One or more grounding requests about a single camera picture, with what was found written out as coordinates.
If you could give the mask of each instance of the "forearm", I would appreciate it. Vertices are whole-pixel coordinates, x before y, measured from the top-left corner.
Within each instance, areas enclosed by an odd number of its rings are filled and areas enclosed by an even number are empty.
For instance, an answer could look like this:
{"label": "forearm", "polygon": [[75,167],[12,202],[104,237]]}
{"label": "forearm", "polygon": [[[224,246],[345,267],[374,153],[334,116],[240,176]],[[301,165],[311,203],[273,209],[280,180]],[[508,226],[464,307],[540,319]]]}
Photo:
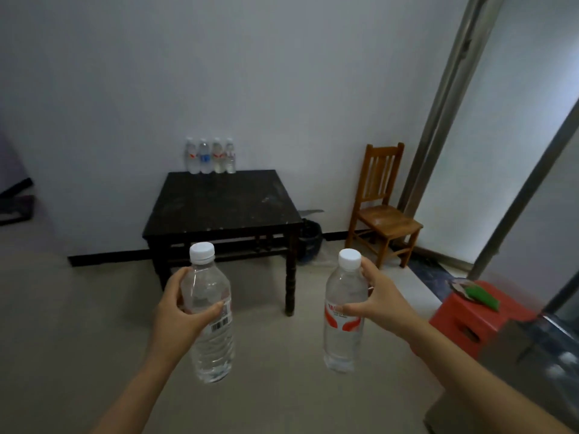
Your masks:
{"label": "forearm", "polygon": [[452,394],[503,434],[571,433],[564,424],[494,376],[425,321],[402,335]]}
{"label": "forearm", "polygon": [[171,372],[169,365],[145,362],[91,434],[140,433]]}

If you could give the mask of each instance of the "plastic stool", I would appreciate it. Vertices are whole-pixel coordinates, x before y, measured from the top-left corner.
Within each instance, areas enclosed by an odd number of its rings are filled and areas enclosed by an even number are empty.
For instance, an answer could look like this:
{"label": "plastic stool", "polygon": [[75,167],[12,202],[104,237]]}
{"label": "plastic stool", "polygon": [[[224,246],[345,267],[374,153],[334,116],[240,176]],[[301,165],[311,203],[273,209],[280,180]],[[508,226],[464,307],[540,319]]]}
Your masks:
{"label": "plastic stool", "polygon": [[476,359],[483,344],[489,341],[509,319],[529,321],[537,314],[524,308],[493,285],[482,280],[475,283],[501,302],[498,312],[453,292],[429,322]]}

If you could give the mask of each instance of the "barcode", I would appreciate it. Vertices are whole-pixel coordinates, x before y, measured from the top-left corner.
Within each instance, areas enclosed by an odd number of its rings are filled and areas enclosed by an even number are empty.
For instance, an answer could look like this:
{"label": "barcode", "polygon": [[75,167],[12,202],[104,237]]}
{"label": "barcode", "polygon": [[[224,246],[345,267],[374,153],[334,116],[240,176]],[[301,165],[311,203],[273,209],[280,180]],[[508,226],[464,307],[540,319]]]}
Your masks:
{"label": "barcode", "polygon": [[211,331],[214,332],[216,330],[219,330],[223,326],[225,326],[227,323],[229,323],[229,317],[228,316],[226,316],[223,320],[219,321],[218,323],[211,325]]}

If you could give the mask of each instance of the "wooden table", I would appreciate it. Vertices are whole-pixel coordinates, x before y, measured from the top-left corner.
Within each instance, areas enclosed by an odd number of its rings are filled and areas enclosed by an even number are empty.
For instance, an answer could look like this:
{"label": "wooden table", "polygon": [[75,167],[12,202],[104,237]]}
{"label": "wooden table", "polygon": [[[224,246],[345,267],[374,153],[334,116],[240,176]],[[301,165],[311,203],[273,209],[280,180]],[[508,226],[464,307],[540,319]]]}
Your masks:
{"label": "wooden table", "polygon": [[[188,246],[223,239],[265,236],[265,251],[221,256],[215,260],[286,255],[286,314],[295,305],[295,268],[302,219],[276,171],[240,171],[236,174],[171,172],[143,231],[153,266],[164,288],[171,267],[187,262]],[[272,247],[274,234],[283,234],[282,247]]]}

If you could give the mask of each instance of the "wooden chair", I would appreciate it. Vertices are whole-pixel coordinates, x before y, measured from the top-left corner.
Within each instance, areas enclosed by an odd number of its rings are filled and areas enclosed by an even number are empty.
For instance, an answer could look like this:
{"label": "wooden chair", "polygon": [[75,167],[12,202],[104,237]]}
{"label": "wooden chair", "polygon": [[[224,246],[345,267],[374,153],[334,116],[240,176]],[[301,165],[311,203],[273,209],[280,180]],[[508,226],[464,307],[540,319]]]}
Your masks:
{"label": "wooden chair", "polygon": [[[369,247],[372,252],[378,255],[376,266],[380,268],[385,257],[397,256],[404,254],[401,258],[400,266],[404,268],[410,259],[412,250],[416,244],[418,233],[423,227],[422,224],[414,219],[405,216],[401,211],[388,205],[398,167],[404,152],[404,143],[392,147],[373,147],[366,146],[366,155],[362,164],[362,172],[358,182],[356,192],[356,202],[352,210],[350,228],[348,229],[348,238],[346,239],[346,248],[349,248],[354,238],[361,241]],[[360,208],[362,203],[368,201],[382,200],[381,205],[368,208]],[[362,221],[370,229],[361,233],[356,233],[356,223]],[[376,233],[384,238],[379,250],[376,250],[372,244],[360,235],[366,233]],[[386,255],[390,241],[410,235],[410,241],[401,250]]]}

